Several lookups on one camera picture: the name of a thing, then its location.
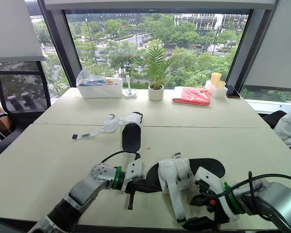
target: red plastic bag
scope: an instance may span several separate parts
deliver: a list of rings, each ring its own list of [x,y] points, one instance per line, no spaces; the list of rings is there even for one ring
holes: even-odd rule
[[[203,88],[176,86],[173,102],[209,106],[209,91]]]

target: smartphone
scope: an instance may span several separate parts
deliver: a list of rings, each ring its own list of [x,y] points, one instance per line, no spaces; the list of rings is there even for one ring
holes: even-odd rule
[[[231,85],[226,85],[227,93],[226,97],[228,98],[240,98],[241,96],[238,94],[238,92],[233,88]]]

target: yellow cup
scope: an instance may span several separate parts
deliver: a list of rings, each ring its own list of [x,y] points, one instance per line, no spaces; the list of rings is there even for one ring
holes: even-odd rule
[[[217,89],[224,89],[224,87],[225,87],[225,82],[224,81],[217,81],[216,83],[215,83],[215,88],[217,88]]]
[[[212,85],[215,85],[217,81],[220,81],[221,76],[222,76],[221,73],[217,73],[217,72],[212,73],[211,79],[210,79],[210,82],[212,83]]]

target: black cable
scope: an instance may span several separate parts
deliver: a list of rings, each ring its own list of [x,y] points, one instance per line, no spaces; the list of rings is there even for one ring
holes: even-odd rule
[[[110,155],[110,156],[108,156],[107,158],[105,158],[104,160],[102,160],[101,161],[101,163],[104,163],[104,162],[106,162],[108,159],[110,159],[111,157],[113,157],[113,156],[115,156],[115,155],[117,155],[117,154],[120,154],[120,153],[134,153],[135,155],[136,155],[136,159],[138,158],[140,158],[140,154],[139,153],[137,153],[137,152],[135,152],[135,151],[129,151],[129,150],[121,150],[121,151],[118,151],[118,152],[116,152],[116,153],[113,153],[112,155]]]
[[[291,180],[291,176],[287,176],[287,175],[282,175],[282,174],[264,174],[264,175],[259,175],[259,176],[255,176],[255,177],[252,177],[252,180],[255,181],[255,180],[258,180],[258,179],[262,179],[262,178],[266,178],[266,177],[281,177],[281,178],[286,178],[286,179],[289,179]],[[202,194],[207,197],[207,198],[219,198],[219,197],[223,197],[225,196],[226,194],[232,192],[233,190],[235,190],[236,188],[239,188],[240,186],[243,186],[244,184],[248,183],[249,182],[249,179],[247,180],[244,180],[236,185],[234,185],[233,187],[231,187],[229,190],[226,190],[224,191],[223,193],[220,193],[220,194],[216,194],[216,195],[209,195],[205,192],[202,192]]]
[[[265,217],[264,215],[261,214],[261,212],[258,208],[257,200],[256,200],[256,197],[254,195],[254,189],[253,189],[252,171],[248,172],[248,180],[249,180],[249,186],[250,186],[251,201],[252,201],[252,204],[255,208],[256,214],[258,214],[262,219],[264,219],[266,221],[270,221],[268,217]]]

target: white container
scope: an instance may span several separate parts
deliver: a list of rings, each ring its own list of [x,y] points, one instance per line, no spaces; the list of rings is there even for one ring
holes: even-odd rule
[[[82,83],[90,81],[109,81],[111,84],[102,84],[97,86],[83,86]],[[122,97],[122,79],[104,78],[94,79],[89,75],[87,68],[83,68],[77,78],[77,88],[85,99],[93,98],[120,98]]]
[[[216,99],[225,98],[226,93],[227,93],[226,87],[224,87],[224,89],[218,89],[211,83],[210,80],[206,81],[205,89],[209,90],[209,93],[211,94],[211,96],[216,98]]]

